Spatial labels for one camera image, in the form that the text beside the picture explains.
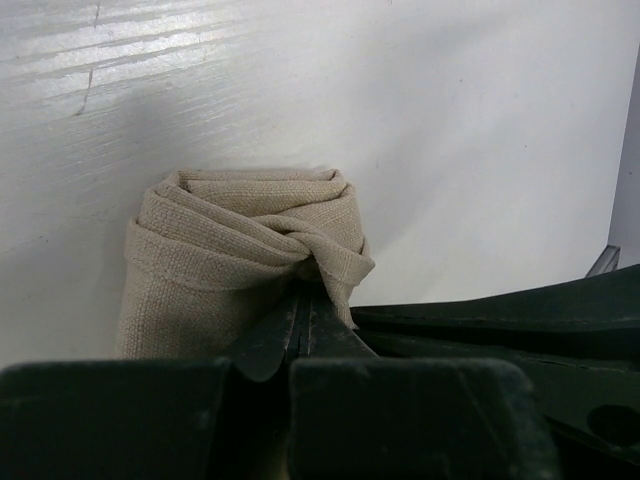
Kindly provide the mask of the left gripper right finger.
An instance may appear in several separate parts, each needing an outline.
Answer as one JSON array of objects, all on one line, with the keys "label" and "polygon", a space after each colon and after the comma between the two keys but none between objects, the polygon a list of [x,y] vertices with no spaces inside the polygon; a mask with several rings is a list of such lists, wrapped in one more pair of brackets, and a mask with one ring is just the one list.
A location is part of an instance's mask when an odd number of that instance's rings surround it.
[{"label": "left gripper right finger", "polygon": [[378,357],[306,298],[288,350],[294,479],[556,479],[533,387],[495,359]]}]

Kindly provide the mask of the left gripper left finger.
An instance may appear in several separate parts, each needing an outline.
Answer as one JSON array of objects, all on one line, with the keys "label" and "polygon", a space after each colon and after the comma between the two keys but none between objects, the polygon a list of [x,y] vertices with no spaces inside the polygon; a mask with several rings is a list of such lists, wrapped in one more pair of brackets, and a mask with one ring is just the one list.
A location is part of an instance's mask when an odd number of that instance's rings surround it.
[{"label": "left gripper left finger", "polygon": [[204,360],[54,362],[1,374],[5,479],[292,479],[291,293]]}]

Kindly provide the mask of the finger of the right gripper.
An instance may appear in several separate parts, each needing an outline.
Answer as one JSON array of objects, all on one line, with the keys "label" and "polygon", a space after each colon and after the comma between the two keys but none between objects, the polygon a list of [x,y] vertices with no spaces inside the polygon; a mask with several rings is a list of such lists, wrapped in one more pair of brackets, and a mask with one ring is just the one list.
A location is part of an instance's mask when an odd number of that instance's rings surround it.
[{"label": "finger of the right gripper", "polygon": [[639,462],[639,269],[476,300],[354,307],[384,356],[483,357],[533,382],[559,434]]}]

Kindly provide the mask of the beige cloth napkin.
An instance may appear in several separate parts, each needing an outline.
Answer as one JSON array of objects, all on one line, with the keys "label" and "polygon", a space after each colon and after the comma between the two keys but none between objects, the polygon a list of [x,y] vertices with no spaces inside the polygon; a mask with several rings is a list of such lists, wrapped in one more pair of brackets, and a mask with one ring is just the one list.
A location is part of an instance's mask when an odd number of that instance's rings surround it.
[{"label": "beige cloth napkin", "polygon": [[355,188],[337,170],[177,171],[128,223],[116,352],[216,355],[294,280],[321,283],[338,318],[374,263]]}]

